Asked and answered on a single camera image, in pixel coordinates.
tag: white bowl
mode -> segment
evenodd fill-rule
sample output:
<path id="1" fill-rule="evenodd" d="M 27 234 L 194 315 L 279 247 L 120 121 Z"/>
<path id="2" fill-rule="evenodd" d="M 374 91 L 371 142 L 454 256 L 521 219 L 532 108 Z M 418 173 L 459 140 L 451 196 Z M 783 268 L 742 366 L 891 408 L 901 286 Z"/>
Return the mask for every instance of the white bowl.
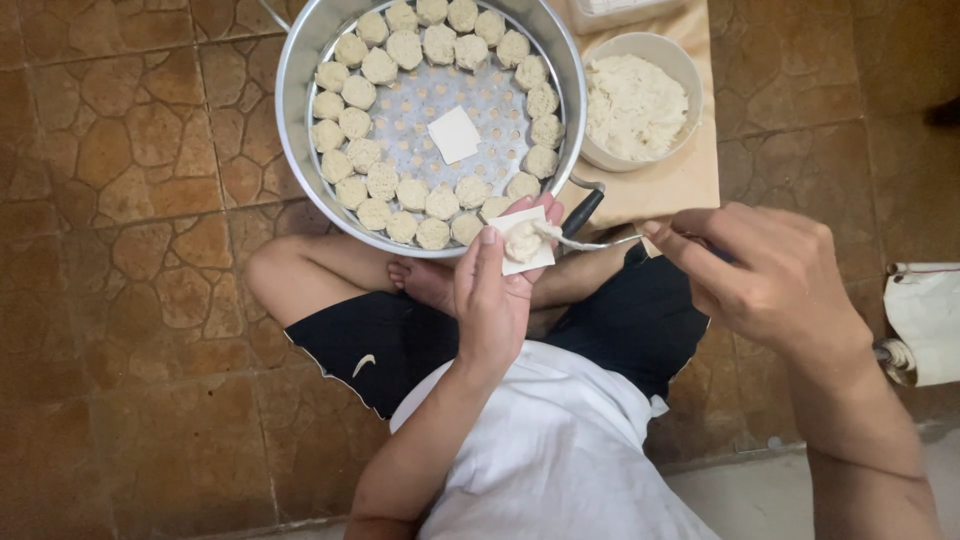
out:
<path id="1" fill-rule="evenodd" d="M 635 171 L 644 165 L 664 160 L 679 150 L 694 130 L 700 125 L 700 115 L 704 109 L 704 84 L 697 72 L 697 66 L 686 51 L 666 37 L 648 32 L 634 32 L 614 37 L 590 51 L 584 58 L 584 67 L 592 61 L 607 57 L 634 55 L 653 65 L 658 66 L 671 79 L 680 83 L 686 90 L 689 108 L 686 113 L 686 123 L 677 134 L 677 139 L 670 147 L 670 151 L 655 160 L 633 161 L 618 158 L 607 152 L 589 135 L 584 136 L 584 144 L 580 148 L 580 155 L 601 169 L 619 173 Z"/>

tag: knee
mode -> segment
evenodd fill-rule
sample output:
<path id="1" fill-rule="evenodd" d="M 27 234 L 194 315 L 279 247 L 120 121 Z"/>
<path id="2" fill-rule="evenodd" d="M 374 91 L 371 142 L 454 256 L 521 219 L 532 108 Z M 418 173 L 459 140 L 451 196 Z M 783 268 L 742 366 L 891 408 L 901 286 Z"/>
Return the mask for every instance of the knee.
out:
<path id="1" fill-rule="evenodd" d="M 254 295 L 282 279 L 283 268 L 302 253 L 303 238 L 297 234 L 274 238 L 263 244 L 247 259 L 243 278 Z"/>

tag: fingernail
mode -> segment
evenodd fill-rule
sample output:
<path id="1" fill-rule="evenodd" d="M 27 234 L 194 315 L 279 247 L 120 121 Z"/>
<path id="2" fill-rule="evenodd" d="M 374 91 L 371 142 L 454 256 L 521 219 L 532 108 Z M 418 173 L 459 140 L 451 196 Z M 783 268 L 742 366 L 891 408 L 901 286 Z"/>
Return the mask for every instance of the fingernail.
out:
<path id="1" fill-rule="evenodd" d="M 656 234 L 663 228 L 663 224 L 659 221 L 649 220 L 640 226 L 640 229 L 643 230 L 648 235 Z"/>
<path id="2" fill-rule="evenodd" d="M 480 232 L 480 243 L 481 244 L 493 244 L 496 240 L 496 229 L 490 227 L 483 228 L 483 231 Z"/>

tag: hand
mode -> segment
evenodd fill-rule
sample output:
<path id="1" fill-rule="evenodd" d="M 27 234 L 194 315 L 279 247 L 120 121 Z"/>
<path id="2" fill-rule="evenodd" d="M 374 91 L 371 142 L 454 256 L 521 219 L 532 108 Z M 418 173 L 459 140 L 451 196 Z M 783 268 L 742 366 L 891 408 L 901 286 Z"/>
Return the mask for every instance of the hand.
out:
<path id="1" fill-rule="evenodd" d="M 787 358 L 869 351 L 873 337 L 844 290 L 826 225 L 731 203 L 683 210 L 670 227 L 647 222 L 643 229 L 690 277 L 693 305 L 731 330 Z M 709 240 L 737 262 L 677 231 Z"/>
<path id="2" fill-rule="evenodd" d="M 536 203 L 524 197 L 504 215 L 543 206 L 546 219 L 557 224 L 564 205 L 553 195 L 542 194 Z M 499 381 L 520 354 L 530 317 L 530 296 L 543 268 L 512 276 L 502 275 L 503 236 L 494 227 L 484 227 L 460 259 L 453 277 L 453 299 L 460 323 L 459 359 Z"/>

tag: aluminum pot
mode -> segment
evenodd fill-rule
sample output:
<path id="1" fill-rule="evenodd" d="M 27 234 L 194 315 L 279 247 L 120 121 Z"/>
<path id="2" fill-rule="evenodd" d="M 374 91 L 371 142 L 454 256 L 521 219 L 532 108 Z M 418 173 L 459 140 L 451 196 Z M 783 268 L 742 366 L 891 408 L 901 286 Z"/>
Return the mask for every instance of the aluminum pot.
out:
<path id="1" fill-rule="evenodd" d="M 315 163 L 316 151 L 310 141 L 309 126 L 313 123 L 310 96 L 314 89 L 317 64 L 347 25 L 365 12 L 383 10 L 393 2 L 310 0 L 292 25 L 287 25 L 270 10 L 265 0 L 260 0 L 260 3 L 270 12 L 277 24 L 287 31 L 287 39 L 276 71 L 276 123 L 287 161 L 310 200 L 340 229 L 375 248 L 416 258 L 461 256 L 467 250 L 466 247 L 424 250 L 397 244 L 378 233 L 367 231 L 337 203 L 324 185 Z M 587 124 L 586 77 L 576 44 L 561 19 L 542 0 L 484 0 L 477 4 L 481 8 L 493 8 L 503 13 L 508 23 L 525 30 L 532 41 L 540 46 L 554 70 L 566 124 L 566 136 L 560 149 L 557 172 L 545 187 L 556 195 L 570 177 L 580 154 Z M 592 210 L 593 208 L 589 209 L 585 215 L 576 219 L 580 222 L 576 228 L 564 227 L 564 230 L 579 229 L 579 225 L 586 222 Z"/>

